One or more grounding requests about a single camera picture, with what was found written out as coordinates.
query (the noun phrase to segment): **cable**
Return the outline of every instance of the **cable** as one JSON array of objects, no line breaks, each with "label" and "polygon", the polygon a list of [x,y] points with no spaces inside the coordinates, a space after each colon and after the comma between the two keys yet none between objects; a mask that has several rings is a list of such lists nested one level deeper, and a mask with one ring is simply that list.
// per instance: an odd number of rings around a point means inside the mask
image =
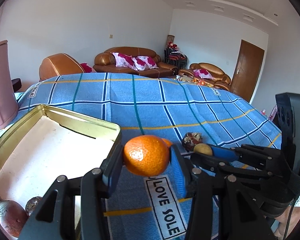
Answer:
[{"label": "cable", "polygon": [[3,3],[2,8],[1,8],[1,14],[0,14],[0,24],[1,24],[1,20],[2,20],[2,14],[3,14],[3,9],[4,6],[6,5],[6,2]]},{"label": "cable", "polygon": [[285,231],[284,231],[284,235],[283,235],[283,239],[282,239],[282,240],[285,240],[286,237],[287,237],[287,234],[288,234],[288,231],[289,231],[289,224],[290,224],[290,220],[291,220],[291,216],[292,216],[292,211],[293,211],[294,205],[296,204],[298,198],[299,198],[299,197],[296,196],[296,197],[293,199],[292,206],[291,206],[291,209],[290,209],[290,212],[289,212],[289,216],[288,216],[288,220],[287,220],[286,229],[285,229]]}]

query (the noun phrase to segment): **blue checkered blanket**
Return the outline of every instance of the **blue checkered blanket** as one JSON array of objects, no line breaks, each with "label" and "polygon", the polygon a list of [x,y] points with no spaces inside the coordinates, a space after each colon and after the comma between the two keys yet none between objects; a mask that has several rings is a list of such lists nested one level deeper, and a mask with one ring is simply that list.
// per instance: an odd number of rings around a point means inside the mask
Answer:
[{"label": "blue checkered blanket", "polygon": [[[122,128],[123,144],[135,136],[153,134],[169,139],[185,152],[181,139],[186,132],[201,132],[205,143],[222,147],[246,143],[280,148],[281,144],[278,128],[239,96],[166,78],[116,73],[54,77],[33,85],[23,94],[15,121],[38,104],[117,123]],[[186,228],[189,219],[191,199],[183,199],[177,192],[170,166],[162,176],[142,178],[123,168],[117,190],[104,207],[111,239],[184,237],[182,227]],[[170,209],[161,210],[161,204],[155,204],[160,183],[176,213],[168,214]],[[213,208],[218,210],[217,197]],[[178,229],[173,227],[173,217]],[[217,217],[212,234],[212,238],[218,238]]]}]

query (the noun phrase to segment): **leather armchair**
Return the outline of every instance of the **leather armchair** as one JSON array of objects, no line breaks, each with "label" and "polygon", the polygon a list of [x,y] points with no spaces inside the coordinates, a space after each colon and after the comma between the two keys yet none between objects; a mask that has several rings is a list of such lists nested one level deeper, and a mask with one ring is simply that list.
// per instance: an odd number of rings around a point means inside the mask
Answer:
[{"label": "leather armchair", "polygon": [[205,69],[209,71],[213,80],[204,79],[206,83],[212,85],[214,88],[230,91],[231,78],[224,73],[221,68],[210,63],[193,63],[190,65],[190,69],[181,69],[179,71],[179,75],[185,75],[193,78],[194,69]]},{"label": "leather armchair", "polygon": [[46,57],[39,68],[40,81],[70,74],[84,73],[82,66],[71,56],[65,53]]},{"label": "leather armchair", "polygon": [[[113,52],[126,54],[132,57],[148,56],[151,57],[157,64],[158,68],[148,69],[143,71],[133,70],[127,67],[116,67]],[[168,77],[177,74],[178,68],[176,66],[161,62],[161,58],[151,49],[138,47],[115,47],[107,49],[95,57],[93,68],[97,72],[111,72],[111,73],[127,73],[133,75],[140,75],[150,78]]]}]

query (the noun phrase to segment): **red floral cushion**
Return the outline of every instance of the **red floral cushion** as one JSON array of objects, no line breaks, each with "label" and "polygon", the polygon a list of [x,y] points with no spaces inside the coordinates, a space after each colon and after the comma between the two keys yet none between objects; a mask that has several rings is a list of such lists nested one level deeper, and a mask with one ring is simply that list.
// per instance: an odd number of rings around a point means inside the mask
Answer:
[{"label": "red floral cushion", "polygon": [[142,59],[140,59],[139,57],[133,57],[132,60],[133,60],[133,62],[134,62],[135,67],[136,67],[139,71],[149,69],[147,63],[146,63],[145,61],[143,61]]},{"label": "red floral cushion", "polygon": [[116,67],[128,67],[128,68],[132,68],[134,70],[138,70],[135,65],[134,62],[132,60],[131,56],[122,54],[122,53],[112,53],[113,56],[115,57],[115,66]]},{"label": "red floral cushion", "polygon": [[195,77],[214,79],[208,70],[205,69],[195,69],[193,70]]},{"label": "red floral cushion", "polygon": [[90,67],[87,63],[81,63],[80,65],[83,68],[85,73],[91,73],[91,72],[96,73],[96,71],[92,67]]},{"label": "red floral cushion", "polygon": [[147,66],[149,67],[149,69],[158,68],[157,64],[154,62],[154,60],[151,57],[148,57],[148,56],[139,56],[137,58],[143,60],[147,64]]}]

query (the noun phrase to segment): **orange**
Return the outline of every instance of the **orange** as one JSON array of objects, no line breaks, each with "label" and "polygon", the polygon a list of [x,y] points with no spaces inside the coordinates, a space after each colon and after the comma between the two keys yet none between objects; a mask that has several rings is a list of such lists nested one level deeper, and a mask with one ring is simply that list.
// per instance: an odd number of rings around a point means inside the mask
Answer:
[{"label": "orange", "polygon": [[161,139],[168,145],[168,147],[170,147],[173,144],[170,140],[166,138],[161,138]]},{"label": "orange", "polygon": [[169,164],[170,152],[161,138],[154,135],[141,135],[126,143],[123,159],[131,173],[152,177],[165,171]]}]

